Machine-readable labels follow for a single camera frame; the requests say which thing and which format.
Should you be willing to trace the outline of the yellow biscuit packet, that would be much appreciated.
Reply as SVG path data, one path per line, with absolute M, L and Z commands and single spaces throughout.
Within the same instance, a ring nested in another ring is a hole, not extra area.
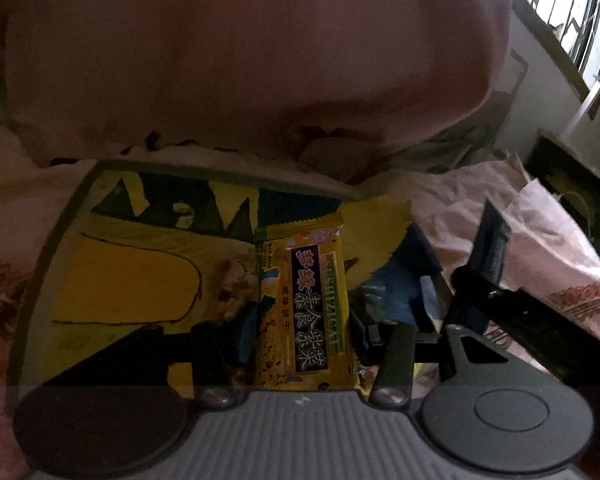
M 358 385 L 340 214 L 261 228 L 260 293 L 272 300 L 260 329 L 254 388 L 342 391 Z

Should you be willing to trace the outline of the dark blue sachet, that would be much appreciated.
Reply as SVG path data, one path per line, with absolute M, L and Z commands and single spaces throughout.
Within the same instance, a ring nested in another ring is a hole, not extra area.
M 377 323 L 399 322 L 437 333 L 444 318 L 434 284 L 440 276 L 437 263 L 389 261 L 361 285 L 365 311 Z

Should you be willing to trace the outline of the clear nut snack packet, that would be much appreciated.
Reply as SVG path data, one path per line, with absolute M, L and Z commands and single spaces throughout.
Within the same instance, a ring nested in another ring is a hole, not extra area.
M 219 314 L 234 318 L 240 308 L 259 296 L 259 281 L 254 255 L 240 255 L 222 265 L 222 280 L 218 290 Z

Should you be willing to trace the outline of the grey tray yellow lining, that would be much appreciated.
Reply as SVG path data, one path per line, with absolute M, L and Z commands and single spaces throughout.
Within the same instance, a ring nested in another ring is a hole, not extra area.
M 312 176 L 294 182 L 101 162 L 38 258 L 9 356 L 9 385 L 33 388 L 145 326 L 180 334 L 224 320 L 223 263 L 254 255 L 260 300 L 259 229 L 328 214 L 343 220 L 349 314 L 364 308 L 361 285 L 389 261 L 437 263 L 410 204 L 391 196 L 360 200 Z

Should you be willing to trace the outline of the dark bedside table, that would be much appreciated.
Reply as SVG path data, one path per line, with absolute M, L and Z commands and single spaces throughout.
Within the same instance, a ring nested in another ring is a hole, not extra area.
M 557 197 L 600 256 L 600 170 L 545 130 L 539 131 L 526 169 Z

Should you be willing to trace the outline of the white desk lamp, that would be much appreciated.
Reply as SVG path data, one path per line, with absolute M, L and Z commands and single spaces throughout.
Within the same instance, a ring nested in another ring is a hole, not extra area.
M 583 118 L 593 109 L 596 103 L 600 103 L 600 75 L 595 77 L 595 82 L 592 85 L 590 92 L 576 111 L 576 114 L 572 116 L 570 122 L 562 129 L 558 134 L 560 140 L 567 140 L 578 128 Z

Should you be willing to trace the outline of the floral pink bedsheet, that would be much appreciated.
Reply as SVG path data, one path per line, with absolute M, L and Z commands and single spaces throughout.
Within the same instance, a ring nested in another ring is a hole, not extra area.
M 50 230 L 91 168 L 91 162 L 35 165 L 18 136 L 0 125 L 0 479 L 22 479 L 28 472 L 4 407 L 7 358 L 21 298 Z M 517 156 L 446 174 L 394 165 L 372 174 L 360 192 L 410 203 L 445 273 L 465 262 L 482 201 L 490 198 L 513 230 L 505 286 L 527 289 L 600 337 L 600 257 Z

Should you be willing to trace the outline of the large pink pillow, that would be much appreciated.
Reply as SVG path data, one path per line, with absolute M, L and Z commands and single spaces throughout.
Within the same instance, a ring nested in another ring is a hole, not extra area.
M 37 162 L 161 146 L 336 179 L 486 102 L 512 0 L 0 0 L 7 123 Z

